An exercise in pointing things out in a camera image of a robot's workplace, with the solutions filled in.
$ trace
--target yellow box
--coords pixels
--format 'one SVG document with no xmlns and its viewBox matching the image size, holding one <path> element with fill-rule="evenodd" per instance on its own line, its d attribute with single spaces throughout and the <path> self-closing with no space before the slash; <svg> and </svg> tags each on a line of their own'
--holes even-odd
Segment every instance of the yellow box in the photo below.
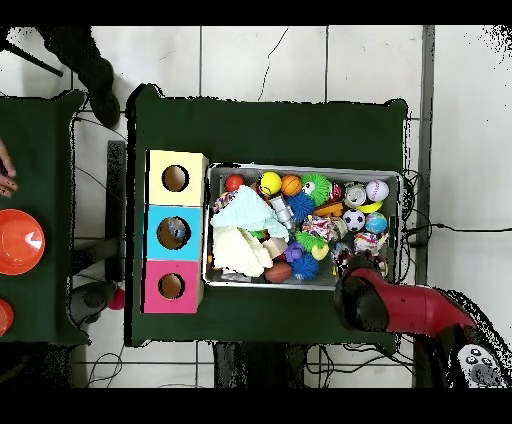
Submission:
<svg viewBox="0 0 512 424">
<path fill-rule="evenodd" d="M 163 206 L 202 207 L 207 166 L 208 159 L 201 153 L 150 150 L 149 203 Z M 180 175 L 185 176 L 186 185 L 179 191 L 172 191 L 180 186 L 178 183 Z"/>
</svg>

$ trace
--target light blue cloth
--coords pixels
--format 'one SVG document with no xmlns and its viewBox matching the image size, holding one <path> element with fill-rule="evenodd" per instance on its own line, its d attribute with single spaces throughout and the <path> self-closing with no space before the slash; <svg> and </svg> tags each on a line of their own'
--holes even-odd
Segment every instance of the light blue cloth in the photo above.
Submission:
<svg viewBox="0 0 512 424">
<path fill-rule="evenodd" d="M 210 220 L 212 227 L 238 227 L 247 231 L 267 230 L 270 237 L 289 240 L 288 230 L 274 210 L 247 186 L 240 186 L 235 198 Z"/>
</svg>

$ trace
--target green tablecloth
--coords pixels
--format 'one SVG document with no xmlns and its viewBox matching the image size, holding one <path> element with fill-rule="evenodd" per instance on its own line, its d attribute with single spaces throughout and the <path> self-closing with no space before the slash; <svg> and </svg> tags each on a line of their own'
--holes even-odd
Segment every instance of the green tablecloth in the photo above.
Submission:
<svg viewBox="0 0 512 424">
<path fill-rule="evenodd" d="M 210 162 L 401 171 L 407 113 L 403 100 L 365 105 L 164 99 L 148 85 L 132 94 L 128 109 L 130 116 L 134 113 L 130 143 L 136 141 L 135 155 L 129 153 L 127 183 L 130 189 L 135 167 L 134 221 L 128 216 L 128 225 L 134 225 L 134 242 L 127 249 L 135 252 L 133 278 L 127 277 L 133 279 L 127 296 L 133 300 L 125 322 L 128 339 L 135 343 L 145 339 L 366 342 L 394 348 L 391 334 L 345 330 L 335 316 L 333 294 L 326 291 L 206 285 L 195 315 L 141 314 L 144 152 L 200 152 Z"/>
<path fill-rule="evenodd" d="M 14 323 L 0 341 L 86 343 L 66 315 L 72 218 L 70 121 L 83 104 L 74 91 L 58 99 L 0 98 L 0 137 L 17 171 L 18 191 L 0 209 L 21 209 L 41 224 L 46 249 L 26 274 L 0 275 L 0 297 Z"/>
</svg>

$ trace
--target metal tray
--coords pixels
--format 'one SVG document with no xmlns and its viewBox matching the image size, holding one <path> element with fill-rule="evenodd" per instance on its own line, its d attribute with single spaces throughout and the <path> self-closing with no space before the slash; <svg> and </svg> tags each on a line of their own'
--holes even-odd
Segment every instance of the metal tray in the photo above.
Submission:
<svg viewBox="0 0 512 424">
<path fill-rule="evenodd" d="M 379 210 L 386 218 L 388 218 L 388 228 L 390 236 L 386 244 L 380 250 L 380 254 L 384 255 L 389 264 L 389 281 L 398 278 L 398 264 L 400 263 L 400 229 L 402 215 L 402 199 L 403 199 L 403 181 L 402 176 L 392 171 L 360 171 L 351 169 L 333 169 L 333 168 L 307 168 L 307 167 L 291 167 L 291 166 L 272 166 L 272 165 L 256 165 L 256 164 L 211 164 L 206 171 L 206 183 L 209 189 L 209 200 L 205 205 L 204 220 L 204 243 L 203 243 L 203 279 L 211 286 L 226 287 L 252 287 L 252 288 L 273 288 L 273 289 L 296 289 L 296 290 L 334 290 L 336 277 L 332 274 L 332 263 L 330 254 L 320 261 L 320 269 L 318 275 L 312 281 L 302 281 L 294 277 L 289 278 L 281 284 L 268 283 L 262 276 L 251 278 L 250 282 L 226 280 L 222 277 L 222 272 L 212 269 L 209 266 L 207 257 L 212 252 L 212 234 L 213 228 L 210 225 L 210 218 L 213 216 L 213 205 L 215 200 L 225 192 L 224 183 L 226 178 L 231 174 L 241 174 L 244 176 L 245 184 L 250 185 L 256 182 L 259 176 L 265 171 L 275 171 L 279 175 L 292 174 L 301 176 L 307 173 L 316 172 L 324 175 L 329 181 L 339 185 L 347 182 L 355 181 L 368 183 L 375 179 L 385 181 L 389 186 L 389 195 L 384 200 L 382 208 Z M 348 233 L 343 241 L 350 242 L 353 240 L 354 233 Z"/>
</svg>

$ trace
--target blue box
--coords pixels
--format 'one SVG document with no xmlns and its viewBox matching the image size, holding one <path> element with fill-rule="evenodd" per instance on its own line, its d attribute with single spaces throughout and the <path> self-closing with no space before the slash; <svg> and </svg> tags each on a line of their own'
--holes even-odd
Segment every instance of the blue box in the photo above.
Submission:
<svg viewBox="0 0 512 424">
<path fill-rule="evenodd" d="M 175 261 L 198 261 L 201 256 L 202 209 L 197 207 L 156 206 L 149 205 L 147 259 Z M 190 228 L 190 239 L 179 249 L 167 249 L 158 241 L 156 231 L 165 218 L 183 219 Z"/>
</svg>

